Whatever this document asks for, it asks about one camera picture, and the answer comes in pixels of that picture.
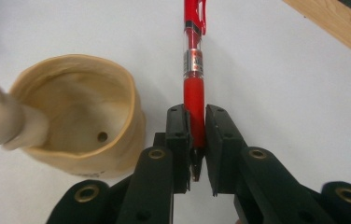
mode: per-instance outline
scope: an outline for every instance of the brass screw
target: brass screw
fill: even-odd
[[[74,199],[79,203],[86,203],[93,200],[97,195],[99,195],[99,188],[97,185],[86,185],[79,189],[74,195]]]
[[[259,149],[252,149],[248,153],[251,157],[259,160],[263,160],[263,159],[266,159],[266,157],[268,157],[268,155],[266,155],[264,151]]]
[[[335,189],[335,192],[341,199],[348,203],[351,203],[351,189],[339,187]]]
[[[161,149],[152,149],[149,151],[148,155],[151,159],[158,160],[163,158],[166,153]]]

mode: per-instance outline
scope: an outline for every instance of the pen clip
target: pen clip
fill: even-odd
[[[200,20],[201,24],[201,30],[202,30],[202,35],[205,35],[205,0],[200,0],[200,3],[202,3],[202,11],[199,13],[202,13],[202,19]]]

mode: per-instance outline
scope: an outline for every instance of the pen tip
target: pen tip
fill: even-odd
[[[199,181],[200,173],[202,171],[202,162],[204,157],[204,149],[203,148],[193,148],[190,152],[191,159],[191,170],[192,170],[192,180]]]

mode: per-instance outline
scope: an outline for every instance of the pen grip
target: pen grip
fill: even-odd
[[[190,112],[190,128],[194,147],[204,147],[204,81],[199,77],[184,80],[184,105]]]

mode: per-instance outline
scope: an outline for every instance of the red pen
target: red pen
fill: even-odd
[[[193,149],[190,152],[192,177],[198,181],[204,157],[204,69],[201,52],[205,34],[205,0],[184,0],[184,106],[190,112]]]

